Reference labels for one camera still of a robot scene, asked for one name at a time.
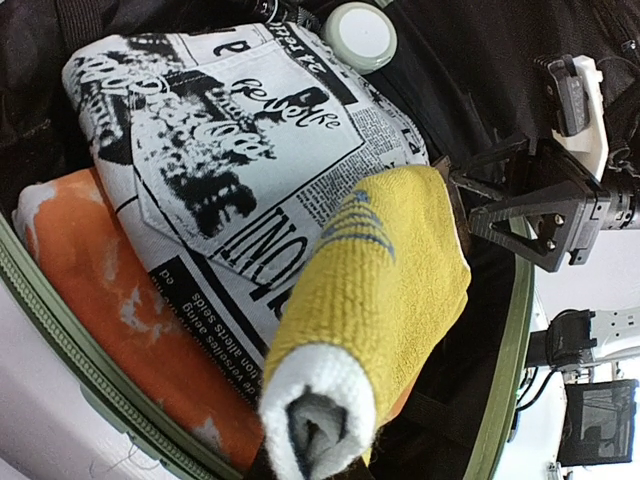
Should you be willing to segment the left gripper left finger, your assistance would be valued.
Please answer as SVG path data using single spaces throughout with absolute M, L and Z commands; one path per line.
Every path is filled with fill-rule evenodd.
M 277 480 L 265 444 L 262 443 L 247 472 L 247 480 Z

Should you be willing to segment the green hard-shell suitcase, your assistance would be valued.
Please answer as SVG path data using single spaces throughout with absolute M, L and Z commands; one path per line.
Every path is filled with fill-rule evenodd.
M 322 27 L 331 12 L 354 1 L 291 1 L 300 7 L 296 23 L 262 23 L 251 14 L 254 2 L 5 1 L 1 5 L 2 279 L 98 410 L 182 479 L 247 479 L 248 471 L 240 473 L 187 433 L 117 366 L 41 271 L 17 233 L 13 212 L 24 188 L 77 171 L 95 169 L 102 186 L 62 81 L 64 66 L 78 50 L 112 35 L 202 35 L 248 24 L 292 23 L 323 41 Z M 639 39 L 639 5 L 635 1 L 365 3 L 391 20 L 397 51 L 386 66 L 371 74 L 352 69 L 418 129 L 427 162 L 395 168 L 424 165 L 440 172 L 471 281 L 461 316 L 434 347 L 398 415 L 379 429 L 363 460 L 374 479 L 488 479 L 496 471 L 515 419 L 531 417 L 541 404 L 538 397 L 523 405 L 516 402 L 532 335 L 528 323 L 537 266 L 470 233 L 467 216 L 486 199 L 452 185 L 449 173 L 516 133 L 555 140 L 534 60 L 570 54 L 593 58 L 604 76 L 601 92 L 609 143 L 605 170 L 621 168 L 639 178 L 639 63 L 625 57 Z M 260 445 L 264 429 L 259 402 L 270 347 L 255 402 L 246 400 L 221 369 L 256 414 Z

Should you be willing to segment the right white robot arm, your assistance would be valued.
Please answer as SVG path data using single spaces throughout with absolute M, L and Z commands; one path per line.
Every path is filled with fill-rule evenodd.
M 639 227 L 639 178 L 606 168 L 596 178 L 558 141 L 515 136 L 453 169 L 450 181 L 485 197 L 467 216 L 471 234 L 553 273 L 583 265 L 602 231 Z M 621 339 L 614 319 L 568 310 L 530 337 L 526 364 L 568 372 L 611 358 Z

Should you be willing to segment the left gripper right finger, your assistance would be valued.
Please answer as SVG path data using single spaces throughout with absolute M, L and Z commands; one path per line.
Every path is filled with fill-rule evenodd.
M 340 480 L 374 480 L 362 457 L 339 474 Z

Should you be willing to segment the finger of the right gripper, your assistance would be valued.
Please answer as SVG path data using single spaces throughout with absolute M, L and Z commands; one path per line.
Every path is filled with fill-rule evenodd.
M 561 182 L 496 201 L 473 210 L 469 228 L 549 273 L 583 265 L 598 236 L 598 188 Z
M 535 154 L 537 143 L 537 139 L 526 134 L 513 134 L 453 168 L 449 182 L 476 195 L 506 195 L 507 164 L 518 154 Z

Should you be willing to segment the yellow towel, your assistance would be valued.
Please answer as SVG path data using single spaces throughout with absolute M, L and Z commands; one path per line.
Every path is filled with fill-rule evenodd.
M 266 358 L 259 416 L 279 479 L 363 459 L 461 316 L 471 270 L 444 178 L 361 180 L 323 228 Z

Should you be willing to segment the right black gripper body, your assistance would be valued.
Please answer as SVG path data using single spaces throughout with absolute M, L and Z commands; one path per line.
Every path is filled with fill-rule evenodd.
M 598 180 L 555 140 L 524 168 L 523 213 L 536 237 L 520 256 L 536 265 L 583 265 L 602 231 L 639 228 L 639 179 L 606 170 Z

